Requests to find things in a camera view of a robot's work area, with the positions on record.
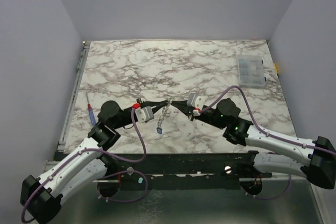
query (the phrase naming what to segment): metal floor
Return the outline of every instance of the metal floor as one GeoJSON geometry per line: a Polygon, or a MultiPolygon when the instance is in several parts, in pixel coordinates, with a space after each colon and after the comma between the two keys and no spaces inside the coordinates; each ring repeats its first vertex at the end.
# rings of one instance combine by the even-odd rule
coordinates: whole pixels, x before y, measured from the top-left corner
{"type": "MultiPolygon", "coordinates": [[[[288,182],[264,181],[261,196],[281,193],[288,182]]],[[[141,192],[122,191],[120,199],[135,198],[141,192]]],[[[98,199],[92,183],[64,204],[50,224],[318,224],[323,223],[310,184],[293,180],[291,191],[276,200],[252,199],[240,190],[151,191],[130,204],[106,203],[98,199]]]]}

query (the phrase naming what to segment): light purple wall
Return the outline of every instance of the light purple wall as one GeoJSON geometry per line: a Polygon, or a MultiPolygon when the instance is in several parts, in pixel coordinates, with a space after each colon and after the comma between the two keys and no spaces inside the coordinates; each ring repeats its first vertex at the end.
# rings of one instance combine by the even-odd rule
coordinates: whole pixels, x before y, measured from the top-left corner
{"type": "Polygon", "coordinates": [[[62,0],[84,40],[270,39],[292,0],[62,0]]]}
{"type": "Polygon", "coordinates": [[[81,39],[60,0],[0,0],[0,223],[57,146],[81,39]]]}
{"type": "MultiPolygon", "coordinates": [[[[336,0],[293,0],[270,40],[297,134],[336,146],[336,0]]],[[[336,222],[336,191],[325,191],[336,222]]]]}

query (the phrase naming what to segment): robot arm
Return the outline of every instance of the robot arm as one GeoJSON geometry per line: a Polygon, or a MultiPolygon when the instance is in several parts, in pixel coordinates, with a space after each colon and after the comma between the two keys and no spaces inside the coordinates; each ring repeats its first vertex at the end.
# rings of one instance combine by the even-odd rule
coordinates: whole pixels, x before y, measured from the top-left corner
{"type": "MultiPolygon", "coordinates": [[[[137,101],[140,103],[135,109],[135,122],[153,119],[154,113],[167,104],[167,101],[137,101]]],[[[38,223],[48,223],[71,195],[108,172],[113,162],[107,157],[107,150],[120,137],[115,129],[132,123],[131,113],[132,107],[122,110],[114,101],[104,103],[98,114],[99,122],[72,153],[39,177],[30,175],[23,181],[20,203],[38,223]]]]}
{"type": "Polygon", "coordinates": [[[265,154],[257,154],[254,164],[257,170],[299,175],[324,189],[335,187],[336,158],[332,155],[335,149],[328,139],[320,136],[317,141],[297,138],[261,128],[240,118],[240,108],[230,98],[220,100],[215,109],[204,106],[204,101],[204,97],[191,94],[188,100],[172,101],[171,105],[191,121],[196,119],[219,129],[226,128],[223,137],[232,144],[260,147],[280,154],[268,155],[267,159],[265,154]]]}

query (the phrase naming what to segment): parts organizer box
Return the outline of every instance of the parts organizer box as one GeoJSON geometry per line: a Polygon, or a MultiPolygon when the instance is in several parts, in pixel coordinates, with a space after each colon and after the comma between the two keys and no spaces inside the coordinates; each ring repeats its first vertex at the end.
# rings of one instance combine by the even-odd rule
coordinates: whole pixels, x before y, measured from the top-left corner
{"type": "Polygon", "coordinates": [[[237,57],[239,86],[260,88],[265,86],[264,67],[260,56],[237,57]]]}

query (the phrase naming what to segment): white marble surface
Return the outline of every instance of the white marble surface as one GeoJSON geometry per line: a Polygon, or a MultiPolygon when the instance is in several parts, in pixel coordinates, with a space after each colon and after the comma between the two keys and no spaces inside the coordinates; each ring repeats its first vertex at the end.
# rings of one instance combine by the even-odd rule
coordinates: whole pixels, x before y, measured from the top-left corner
{"type": "MultiPolygon", "coordinates": [[[[91,43],[75,111],[66,142],[71,152],[91,129],[85,93],[97,114],[101,105],[115,100],[121,108],[143,100],[160,101],[173,97],[186,100],[190,93],[208,96],[210,104],[227,87],[238,84],[235,56],[259,55],[264,60],[266,86],[243,88],[256,120],[262,126],[295,135],[280,83],[266,41],[180,41],[132,40],[91,43]]],[[[240,116],[250,119],[244,101],[236,90],[230,97],[242,109],[240,116]]],[[[148,153],[224,153],[246,152],[256,148],[233,145],[222,137],[223,131],[199,121],[190,122],[177,109],[156,132],[159,111],[146,124],[138,124],[148,153]]],[[[122,135],[110,150],[114,153],[142,153],[134,129],[118,129],[122,135]]]]}

